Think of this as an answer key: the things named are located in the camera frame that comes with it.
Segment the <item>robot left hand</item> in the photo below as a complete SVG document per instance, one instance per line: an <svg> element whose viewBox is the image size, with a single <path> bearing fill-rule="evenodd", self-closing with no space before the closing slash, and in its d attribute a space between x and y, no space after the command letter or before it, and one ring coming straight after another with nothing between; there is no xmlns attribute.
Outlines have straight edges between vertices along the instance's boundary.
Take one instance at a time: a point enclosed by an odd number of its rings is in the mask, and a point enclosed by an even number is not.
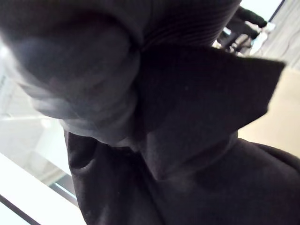
<svg viewBox="0 0 300 225"><path fill-rule="evenodd" d="M270 32L269 23L255 12L238 7L228 24L217 37L214 47L234 54L247 54L256 39L265 39Z"/></svg>

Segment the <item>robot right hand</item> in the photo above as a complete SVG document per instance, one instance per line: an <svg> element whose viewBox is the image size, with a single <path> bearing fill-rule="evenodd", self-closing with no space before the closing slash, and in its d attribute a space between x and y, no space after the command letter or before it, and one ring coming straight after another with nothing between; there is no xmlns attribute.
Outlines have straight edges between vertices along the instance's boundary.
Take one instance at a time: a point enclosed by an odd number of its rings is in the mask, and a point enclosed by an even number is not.
<svg viewBox="0 0 300 225"><path fill-rule="evenodd" d="M238 0L3 0L11 77L34 108L108 144L131 136L141 55L159 44L211 45Z"/></svg>

